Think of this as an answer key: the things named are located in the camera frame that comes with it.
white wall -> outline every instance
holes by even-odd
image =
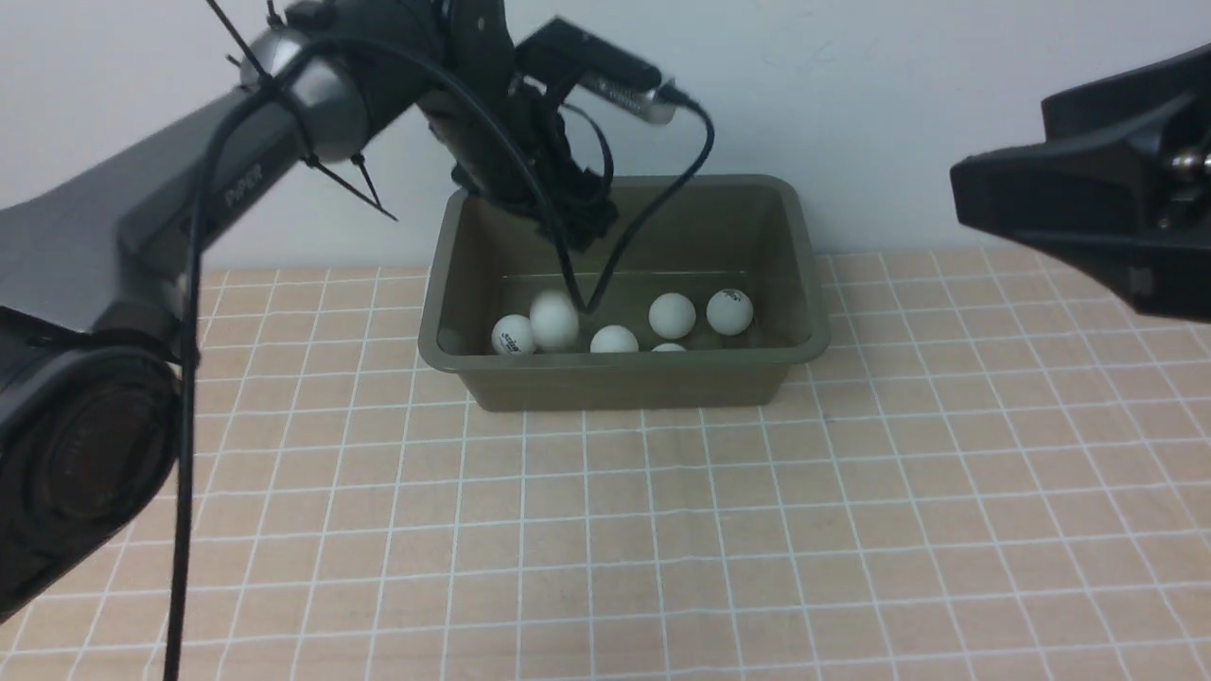
[[[258,30],[262,0],[225,0]],[[713,113],[710,173],[802,194],[821,251],[971,244],[947,171],[1041,138],[1038,102],[1211,40],[1204,0],[507,0],[521,38],[555,13],[677,75]],[[34,196],[228,87],[234,52],[202,0],[5,0],[0,205]],[[676,173],[700,130],[648,128],[590,102],[620,173]],[[576,128],[580,158],[595,142]],[[210,265],[424,263],[450,160],[415,113],[367,154],[392,224],[305,170]]]

plastic tub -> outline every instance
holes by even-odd
[[[574,258],[587,298],[614,240],[672,178],[619,178],[621,221],[610,238]],[[748,293],[756,321],[724,338],[706,321],[722,288]],[[815,259],[793,188],[765,176],[691,182],[639,233],[601,308],[581,320],[569,354],[498,356],[490,333],[507,314],[529,314],[534,297],[563,288],[555,250],[532,222],[455,194],[437,242],[419,349],[425,362],[461,377],[492,412],[734,407],[773,400],[790,368],[820,356],[831,336]],[[679,292],[698,308],[682,340],[688,353],[652,353],[664,343],[648,308]],[[642,351],[592,355],[597,330],[621,324]]]

black cable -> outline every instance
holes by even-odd
[[[224,27],[226,27],[230,32],[233,32],[233,35],[236,36],[236,41],[240,44],[241,50],[252,61],[253,65],[258,68],[258,71],[264,73],[256,58],[252,56],[252,51],[248,48],[247,44],[239,38],[239,34],[235,33],[234,27],[230,25],[230,22],[226,21],[222,11],[218,10],[213,1],[207,1],[213,8],[216,8],[216,12],[223,21]],[[308,44],[299,50],[286,69],[283,69],[282,74],[276,78],[268,76],[266,74],[265,80],[262,82],[262,87],[254,95],[236,105],[236,108],[219,122],[213,136],[207,143],[206,153],[197,168],[197,183],[189,225],[189,247],[185,264],[186,296],[180,333],[183,382],[180,428],[182,446],[177,470],[177,526],[174,538],[176,545],[173,548],[172,591],[168,605],[168,635],[165,651],[165,681],[177,681],[179,677],[180,652],[185,623],[189,548],[190,533],[193,531],[194,411],[197,389],[197,365],[200,359],[197,326],[201,290],[202,244],[206,235],[206,199],[211,194],[212,185],[214,183],[214,174],[217,172],[218,161],[223,149],[231,135],[239,130],[240,125],[254,115],[262,107],[281,97],[281,85],[293,82],[293,79],[302,70],[303,65],[305,65],[305,63],[314,56],[342,47],[374,50],[411,63],[429,75],[432,80],[449,90],[455,97],[461,99],[471,113],[480,119],[480,122],[492,131],[492,133],[504,145],[506,153],[521,172],[522,179],[533,193],[534,200],[538,202],[540,214],[543,216],[543,221],[555,239],[556,256],[559,261],[559,269],[563,273],[564,284],[568,286],[568,291],[572,293],[576,307],[584,311],[591,313],[597,309],[597,305],[601,304],[601,298],[604,294],[606,287],[613,277],[614,270],[616,269],[619,261],[631,240],[652,218],[652,216],[655,214],[655,212],[659,211],[670,199],[672,199],[672,196],[679,191],[698,173],[699,170],[701,170],[714,145],[714,125],[711,122],[711,118],[707,115],[706,110],[679,92],[673,92],[672,95],[677,97],[676,99],[671,99],[673,103],[694,111],[702,119],[707,130],[706,144],[694,165],[691,165],[690,168],[685,171],[685,173],[683,173],[672,185],[670,185],[655,201],[644,208],[644,211],[639,213],[639,216],[636,217],[636,219],[626,229],[622,238],[619,240],[619,244],[615,246],[614,252],[610,254],[606,269],[598,279],[597,287],[590,304],[585,305],[584,298],[580,294],[580,287],[576,284],[574,269],[572,267],[567,235],[563,231],[562,221],[558,212],[555,210],[555,205],[552,204],[550,195],[543,187],[541,181],[539,181],[534,168],[529,164],[529,160],[526,158],[526,154],[517,145],[517,142],[505,128],[504,124],[501,124],[500,120],[492,114],[483,101],[465,84],[463,84],[458,76],[430,59],[403,50],[394,44],[361,38],[327,38]]]
[[[490,113],[488,107],[474,91],[463,84],[455,75],[429,59],[408,52],[389,42],[381,42],[360,38],[329,38],[305,45],[294,56],[283,71],[270,78],[262,84],[254,95],[236,105],[219,122],[206,147],[206,153],[197,168],[197,181],[195,184],[194,205],[189,225],[189,246],[185,263],[186,296],[185,310],[182,319],[182,428],[180,428],[180,452],[177,463],[177,523],[176,545],[172,557],[172,591],[168,602],[168,635],[165,651],[165,681],[177,681],[180,674],[180,652],[183,645],[183,633],[185,623],[185,600],[189,582],[189,548],[190,533],[193,531],[193,493],[194,493],[194,411],[197,384],[197,326],[199,326],[199,298],[201,290],[201,257],[202,244],[206,235],[206,200],[211,195],[214,183],[214,174],[218,170],[218,161],[231,135],[239,130],[248,118],[254,115],[265,104],[269,104],[281,96],[282,85],[293,82],[297,74],[312,57],[335,48],[369,48],[384,55],[394,56],[425,71],[432,80],[437,81],[455,97],[459,97],[467,108],[486,125],[493,135],[503,143],[510,156],[520,168],[527,185],[534,193],[535,200],[543,211],[544,219],[552,227],[552,231],[558,234],[557,244],[562,244],[561,261],[567,259],[567,242],[559,222],[559,216],[555,210],[551,198],[547,195],[543,183],[538,179],[534,170],[526,160],[526,154],[517,147],[517,142],[509,135],[509,131]],[[570,271],[570,261],[567,262],[567,271]]]
[[[219,124],[199,166],[197,189],[189,221],[189,250],[185,262],[185,311],[180,330],[180,452],[177,462],[177,537],[172,555],[172,591],[168,601],[168,640],[163,677],[177,681],[180,673],[182,634],[185,626],[185,595],[189,580],[189,534],[194,505],[194,404],[197,391],[197,307],[201,288],[202,240],[206,236],[206,198],[211,195],[219,154],[231,135],[262,107],[272,102],[274,91],[263,88],[241,102]]]
[[[665,204],[667,204],[678,191],[689,184],[689,181],[693,179],[700,170],[702,170],[704,165],[706,165],[706,159],[710,158],[711,150],[714,149],[714,122],[711,120],[711,115],[706,113],[706,109],[678,91],[668,91],[666,93],[666,98],[683,109],[693,111],[702,120],[702,125],[706,126],[706,142],[702,144],[702,151],[698,155],[694,164],[672,184],[670,184],[668,188],[660,194],[660,196],[648,204],[648,207],[643,208],[643,212],[636,216],[630,227],[626,228],[626,231],[622,233],[622,236],[618,240],[618,245],[614,246],[614,252],[610,253],[609,261],[606,262],[606,268],[597,279],[597,286],[593,288],[593,297],[589,301],[586,310],[590,314],[597,311],[597,308],[601,305],[602,298],[606,296],[606,288],[614,277],[614,270],[618,269],[618,264],[626,253],[626,250],[635,239],[635,235],[643,229],[643,225],[647,224],[648,221],[650,221],[652,217],[665,206]]]

white ball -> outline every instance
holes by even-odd
[[[595,354],[638,353],[639,340],[625,326],[607,326],[593,336],[590,349]]]
[[[744,291],[724,288],[706,305],[706,321],[723,336],[740,336],[753,322],[753,302]]]
[[[534,330],[522,315],[509,315],[492,330],[492,349],[498,355],[533,355]]]
[[[698,321],[694,303],[681,293],[665,293],[652,303],[648,310],[648,324],[656,336],[665,340],[677,340],[689,336]]]
[[[580,315],[566,291],[545,291],[530,305],[534,342],[547,350],[567,350],[580,336]]]

